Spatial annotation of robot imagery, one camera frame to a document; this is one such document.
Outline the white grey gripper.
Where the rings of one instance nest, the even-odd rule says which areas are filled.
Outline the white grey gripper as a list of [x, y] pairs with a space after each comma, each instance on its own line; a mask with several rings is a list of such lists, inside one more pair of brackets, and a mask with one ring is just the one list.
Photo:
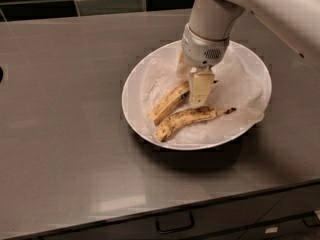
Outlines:
[[189, 102], [192, 107], [200, 107], [206, 103], [215, 80], [210, 67], [222, 61], [228, 46], [229, 39], [205, 39], [195, 34], [189, 24], [185, 25], [176, 76], [185, 78], [189, 74]]

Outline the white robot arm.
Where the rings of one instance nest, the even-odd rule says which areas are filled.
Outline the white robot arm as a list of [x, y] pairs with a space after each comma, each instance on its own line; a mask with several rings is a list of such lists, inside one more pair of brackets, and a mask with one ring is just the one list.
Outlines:
[[308, 64], [320, 65], [320, 0], [194, 0], [185, 25], [177, 75], [219, 64], [236, 20], [250, 11]]

